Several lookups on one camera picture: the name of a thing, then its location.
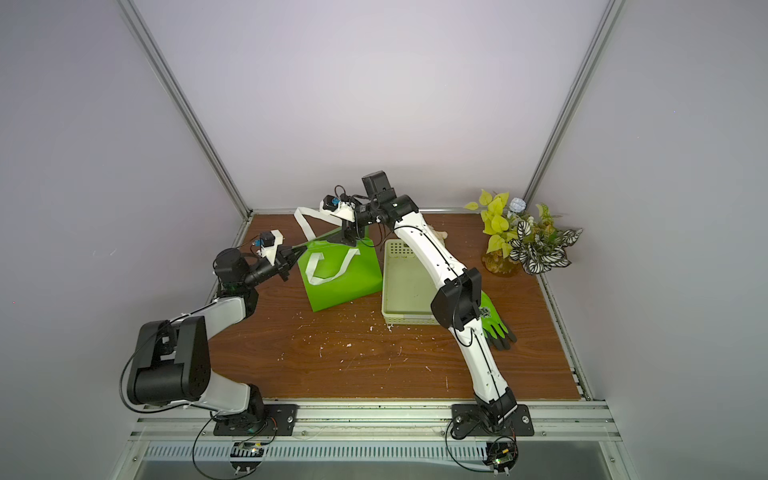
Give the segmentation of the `green insulated delivery bag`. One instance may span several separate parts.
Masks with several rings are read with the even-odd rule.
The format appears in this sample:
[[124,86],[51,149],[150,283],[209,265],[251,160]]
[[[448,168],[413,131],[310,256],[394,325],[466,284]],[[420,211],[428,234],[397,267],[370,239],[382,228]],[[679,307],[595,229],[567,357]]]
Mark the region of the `green insulated delivery bag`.
[[[329,213],[298,207],[294,218],[306,237],[306,251],[298,269],[313,312],[365,297],[382,290],[383,275],[373,242],[368,237],[352,246],[330,242],[341,232],[342,220]],[[334,225],[335,230],[317,235],[308,218]]]

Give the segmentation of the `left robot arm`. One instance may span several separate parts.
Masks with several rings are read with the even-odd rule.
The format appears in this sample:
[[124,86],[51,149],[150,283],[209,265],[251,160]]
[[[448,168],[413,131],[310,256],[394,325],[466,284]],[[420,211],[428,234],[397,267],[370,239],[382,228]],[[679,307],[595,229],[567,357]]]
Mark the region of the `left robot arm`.
[[260,390],[216,373],[209,341],[255,312],[256,287],[273,277],[287,280],[305,245],[272,245],[259,253],[222,250],[212,262],[218,280],[208,305],[172,320],[148,322],[119,379],[121,402],[135,413],[194,407],[208,411],[227,431],[256,432],[267,422]]

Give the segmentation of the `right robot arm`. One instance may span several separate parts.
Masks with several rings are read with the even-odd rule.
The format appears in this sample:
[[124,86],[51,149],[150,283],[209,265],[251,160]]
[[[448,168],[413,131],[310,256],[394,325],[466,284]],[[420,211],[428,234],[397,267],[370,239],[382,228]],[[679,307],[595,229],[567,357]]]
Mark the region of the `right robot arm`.
[[489,427],[500,426],[518,409],[518,403],[484,339],[481,273],[467,268],[448,251],[416,203],[397,194],[385,172],[368,174],[362,182],[363,195],[336,192],[326,197],[322,208],[342,221],[344,243],[360,239],[367,227],[379,224],[412,250],[435,285],[432,315],[461,350],[482,418]]

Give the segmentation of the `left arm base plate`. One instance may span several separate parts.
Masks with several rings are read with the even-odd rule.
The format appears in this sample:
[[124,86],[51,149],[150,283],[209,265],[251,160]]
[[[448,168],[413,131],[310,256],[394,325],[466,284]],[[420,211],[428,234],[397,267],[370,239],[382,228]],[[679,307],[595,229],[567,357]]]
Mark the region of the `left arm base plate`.
[[291,436],[298,409],[297,404],[276,403],[265,404],[261,413],[244,411],[217,416],[213,433],[215,436]]

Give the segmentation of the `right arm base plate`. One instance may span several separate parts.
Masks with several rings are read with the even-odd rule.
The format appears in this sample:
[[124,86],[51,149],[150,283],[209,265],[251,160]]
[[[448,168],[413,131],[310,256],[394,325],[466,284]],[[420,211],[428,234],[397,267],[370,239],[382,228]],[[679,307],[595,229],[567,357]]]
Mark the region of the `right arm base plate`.
[[449,438],[454,440],[479,436],[533,437],[535,435],[532,416],[525,404],[518,404],[502,420],[497,420],[477,404],[453,404],[451,420]]

